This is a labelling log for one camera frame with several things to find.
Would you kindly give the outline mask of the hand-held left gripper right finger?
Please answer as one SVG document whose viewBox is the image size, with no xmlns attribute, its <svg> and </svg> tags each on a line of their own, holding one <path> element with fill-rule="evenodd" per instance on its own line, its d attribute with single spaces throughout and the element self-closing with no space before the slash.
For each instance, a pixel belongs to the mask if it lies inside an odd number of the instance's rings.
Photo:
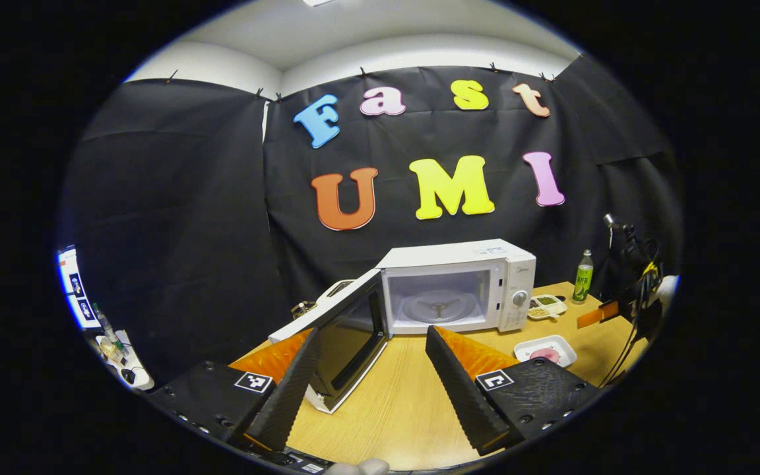
<svg viewBox="0 0 760 475">
<path fill-rule="evenodd" d="M 480 456 L 543 437 L 600 391 L 549 358 L 521 363 L 435 325 L 426 332 L 426 354 Z"/>
</svg>

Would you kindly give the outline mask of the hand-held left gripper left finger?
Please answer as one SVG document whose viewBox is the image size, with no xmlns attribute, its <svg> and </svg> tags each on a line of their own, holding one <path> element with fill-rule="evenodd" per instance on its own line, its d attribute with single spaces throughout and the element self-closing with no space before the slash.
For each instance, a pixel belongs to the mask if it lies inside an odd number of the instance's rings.
<svg viewBox="0 0 760 475">
<path fill-rule="evenodd" d="M 242 358 L 236 367 L 205 361 L 146 399 L 239 450 L 282 451 L 321 355 L 320 333 L 299 332 Z"/>
</svg>

